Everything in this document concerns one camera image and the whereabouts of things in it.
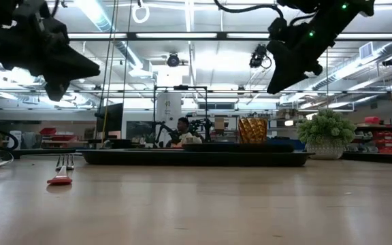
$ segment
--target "air duct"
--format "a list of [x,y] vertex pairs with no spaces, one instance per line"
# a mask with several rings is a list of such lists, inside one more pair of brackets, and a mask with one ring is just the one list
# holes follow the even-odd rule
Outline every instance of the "air duct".
[[[392,42],[382,44],[381,42],[370,42],[359,49],[359,54],[344,61],[342,64],[334,67],[329,75],[323,72],[320,76],[308,79],[299,84],[291,86],[291,90],[317,91],[324,86],[331,84],[350,76],[358,71],[361,71],[370,63],[384,61],[392,56]],[[295,94],[281,97],[281,103],[288,103],[300,99],[304,95]]]
[[[75,0],[75,4],[86,14],[93,24],[102,32],[117,32],[111,20],[103,10],[102,4],[98,0]],[[114,47],[128,60],[133,69],[143,69],[144,64],[128,47],[124,41],[113,41]]]

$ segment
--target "ceiling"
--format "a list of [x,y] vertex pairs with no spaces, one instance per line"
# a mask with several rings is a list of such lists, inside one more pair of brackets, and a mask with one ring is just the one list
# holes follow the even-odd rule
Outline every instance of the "ceiling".
[[[137,5],[136,0],[98,0],[109,19],[112,19],[113,10],[117,14],[116,30],[120,32],[208,32],[208,31],[236,31],[236,32],[266,32],[271,22],[278,17],[275,11],[270,9],[255,10],[242,14],[229,14],[218,11],[211,0],[189,0],[194,3],[194,17],[186,18],[185,0],[144,0],[144,4],[149,7],[150,15],[146,22],[136,23],[131,17],[130,5]],[[97,33],[98,28],[89,17],[77,6],[76,1],[65,1],[67,8],[60,7],[56,19],[64,22],[70,33]],[[228,0],[228,7],[242,8],[244,4],[253,5],[256,3],[269,3],[270,0]],[[358,15],[345,29],[344,32],[392,32],[392,1],[376,0],[375,15],[365,18]],[[287,21],[294,17],[303,15],[297,10],[286,7],[280,8]],[[137,17],[143,18],[143,10],[137,11]],[[248,66],[250,54],[257,44],[267,42],[257,41],[192,41],[191,48],[194,49],[195,81],[194,84],[200,86],[210,86],[216,89],[237,89],[238,85],[247,85],[247,89],[265,90],[270,83],[274,65],[267,71],[261,73]],[[330,71],[335,66],[342,64],[351,57],[358,55],[359,47],[367,43],[364,42],[338,42],[333,48],[328,49],[327,54],[318,60],[324,68]],[[124,56],[117,49],[108,52],[109,42],[87,41],[72,42],[70,44],[78,52],[88,58],[97,61],[101,66],[101,75],[94,78],[87,78],[85,81],[73,81],[77,88],[90,89],[96,85],[102,85],[104,81],[112,84],[122,84],[126,81],[129,86],[136,89],[152,88],[151,79],[133,78],[128,76],[131,69],[121,65],[119,61],[124,61]],[[165,57],[170,52],[177,52],[181,60],[189,68],[190,48],[187,41],[129,41],[128,47],[136,53],[140,59],[148,60],[153,64],[154,70],[163,69]],[[105,62],[112,63],[111,75],[105,76]],[[392,67],[381,67],[379,71],[391,71]],[[378,75],[375,64],[368,64],[366,69],[351,74],[345,79],[355,80],[356,83],[364,82]],[[184,78],[184,83],[189,83],[189,77]],[[119,94],[111,94],[111,97],[122,97]],[[128,97],[141,97],[137,94],[128,94]],[[261,98],[272,97],[260,95]],[[306,103],[309,97],[301,98],[302,103]]]

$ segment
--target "fork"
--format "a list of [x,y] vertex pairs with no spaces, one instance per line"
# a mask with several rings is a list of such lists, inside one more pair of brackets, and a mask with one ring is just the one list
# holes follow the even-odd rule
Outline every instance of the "fork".
[[59,156],[59,159],[57,160],[57,165],[55,166],[56,171],[60,171],[62,166],[66,166],[67,170],[74,170],[75,165],[74,165],[74,155],[73,154],[61,154]]

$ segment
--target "table surface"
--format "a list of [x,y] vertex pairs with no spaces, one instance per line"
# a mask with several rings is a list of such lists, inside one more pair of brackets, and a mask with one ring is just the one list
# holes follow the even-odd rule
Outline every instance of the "table surface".
[[87,165],[48,186],[57,156],[0,168],[0,244],[392,244],[392,165]]

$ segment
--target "desk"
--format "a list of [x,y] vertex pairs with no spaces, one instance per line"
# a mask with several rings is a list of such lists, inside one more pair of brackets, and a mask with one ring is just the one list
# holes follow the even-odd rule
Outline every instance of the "desk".
[[392,244],[392,164],[87,165],[47,186],[57,156],[0,169],[0,245]]

